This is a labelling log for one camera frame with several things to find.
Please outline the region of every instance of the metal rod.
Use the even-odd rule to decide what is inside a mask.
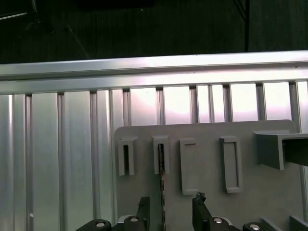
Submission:
[[[9,18],[15,18],[15,17],[19,17],[19,16],[23,16],[26,15],[27,13],[18,13],[18,14],[13,14],[13,15],[9,15],[9,16],[5,16],[5,17],[0,17],[0,20],[5,20],[5,19],[9,19]]]
[[[245,52],[249,51],[249,30],[250,30],[250,0],[246,0],[245,9]]]
[[[32,8],[34,10],[34,12],[37,12],[38,11],[38,8],[37,8],[37,3],[35,0],[31,0],[31,3],[32,3]]]

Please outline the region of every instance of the silver metal wall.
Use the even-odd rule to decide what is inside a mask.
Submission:
[[[0,82],[0,230],[74,231],[93,218],[116,220],[113,133],[121,126],[292,119],[308,132],[306,75],[237,74],[221,74],[225,82],[215,73],[109,85],[105,77]]]

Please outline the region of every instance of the silver bolt head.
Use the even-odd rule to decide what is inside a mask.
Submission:
[[[260,230],[260,227],[258,225],[252,224],[249,227],[252,228],[253,230]]]
[[[97,223],[97,224],[96,224],[96,227],[104,227],[104,226],[105,226],[104,223]]]
[[[222,219],[214,218],[214,222],[217,223],[217,224],[221,224],[222,223]]]

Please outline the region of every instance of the rectangular holder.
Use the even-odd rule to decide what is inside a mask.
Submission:
[[[183,195],[195,195],[199,191],[199,165],[194,138],[180,139],[180,158]]]
[[[239,141],[235,136],[220,138],[222,154],[223,185],[226,193],[242,190],[242,157]]]

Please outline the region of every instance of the gray plastic panel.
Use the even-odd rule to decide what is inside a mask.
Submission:
[[[299,166],[285,163],[284,171],[279,171],[258,164],[254,132],[265,130],[296,132],[296,127],[292,121],[280,120],[119,128],[115,132],[116,141],[123,137],[138,138],[135,140],[135,175],[116,177],[118,216],[134,212],[140,197],[147,195],[151,197],[150,229],[160,230],[160,187],[159,175],[154,173],[153,136],[164,135],[168,136],[170,164],[170,173],[165,175],[167,231],[193,230],[194,195],[182,193],[180,140],[186,138],[195,140],[197,161],[193,169],[198,177],[198,188],[205,193],[205,204],[213,216],[227,218],[239,228],[266,217],[288,231],[290,216],[303,217]],[[243,190],[239,193],[229,194],[224,190],[221,137],[236,137],[241,151]]]

